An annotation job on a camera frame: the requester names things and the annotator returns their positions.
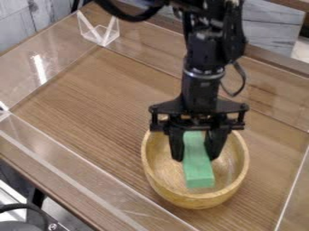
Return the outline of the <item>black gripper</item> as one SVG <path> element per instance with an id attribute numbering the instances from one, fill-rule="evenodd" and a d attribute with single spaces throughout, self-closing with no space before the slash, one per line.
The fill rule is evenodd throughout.
<path id="1" fill-rule="evenodd" d="M 243 129 L 248 106 L 217 97 L 224 74 L 184 69 L 179 95 L 148 107 L 149 131 L 168 134 L 171 157 L 177 162 L 183 160 L 184 131 L 207 131 L 203 146 L 212 161 L 219 157 L 229 130 Z"/>

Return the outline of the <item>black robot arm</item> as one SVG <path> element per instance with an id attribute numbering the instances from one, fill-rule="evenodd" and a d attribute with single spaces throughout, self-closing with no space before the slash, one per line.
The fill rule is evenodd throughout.
<path id="1" fill-rule="evenodd" d="M 168 136 L 171 157 L 184 159 L 187 132 L 203 131 L 201 147 L 216 159 L 228 134 L 244 126 L 248 106 L 223 100 L 217 91 L 225 87 L 221 78 L 231 65 L 241 77 L 237 63 L 247 44 L 241 29 L 243 0 L 134 0 L 145 10 L 137 14 L 122 11 L 113 0 L 93 0 L 117 19 L 138 23 L 151 19 L 163 6 L 172 7 L 181 20 L 185 45 L 180 92 L 175 99 L 148 107 L 149 130 Z"/>

